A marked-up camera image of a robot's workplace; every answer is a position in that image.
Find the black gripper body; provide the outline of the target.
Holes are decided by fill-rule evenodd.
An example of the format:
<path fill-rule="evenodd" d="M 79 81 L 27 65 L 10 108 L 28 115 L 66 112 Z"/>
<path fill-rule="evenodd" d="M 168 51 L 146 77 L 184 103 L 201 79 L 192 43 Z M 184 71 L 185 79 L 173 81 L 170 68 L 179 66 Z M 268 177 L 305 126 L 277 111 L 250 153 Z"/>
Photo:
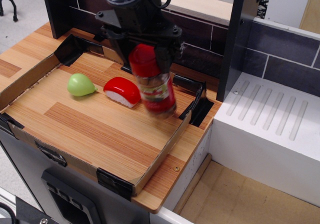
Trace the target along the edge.
<path fill-rule="evenodd" d="M 167 49 L 180 49 L 182 29 L 162 14 L 171 0 L 106 0 L 110 9 L 95 18 L 108 40 L 130 40 Z"/>

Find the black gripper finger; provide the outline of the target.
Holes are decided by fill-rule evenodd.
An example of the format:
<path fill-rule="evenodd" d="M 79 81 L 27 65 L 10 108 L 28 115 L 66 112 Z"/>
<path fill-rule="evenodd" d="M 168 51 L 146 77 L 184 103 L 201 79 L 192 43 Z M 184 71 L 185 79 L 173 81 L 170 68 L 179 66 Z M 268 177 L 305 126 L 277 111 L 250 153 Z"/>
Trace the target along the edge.
<path fill-rule="evenodd" d="M 127 38 L 124 39 L 109 39 L 110 44 L 112 45 L 113 49 L 116 51 L 118 56 L 122 59 L 124 66 L 129 66 L 129 55 L 131 51 L 135 47 L 135 43 L 129 41 Z"/>
<path fill-rule="evenodd" d="M 178 53 L 178 48 L 176 46 L 156 45 L 154 47 L 154 53 L 161 73 L 169 73 L 171 65 Z"/>

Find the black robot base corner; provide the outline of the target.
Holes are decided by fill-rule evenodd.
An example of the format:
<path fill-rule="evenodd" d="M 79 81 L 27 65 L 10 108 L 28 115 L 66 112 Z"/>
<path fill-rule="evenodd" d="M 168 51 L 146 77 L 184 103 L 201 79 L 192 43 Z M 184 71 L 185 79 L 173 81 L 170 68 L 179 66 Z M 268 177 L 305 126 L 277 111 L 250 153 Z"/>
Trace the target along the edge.
<path fill-rule="evenodd" d="M 1 224 L 58 224 L 57 221 L 44 212 L 15 197 L 15 203 L 10 200 L 0 202 Z"/>

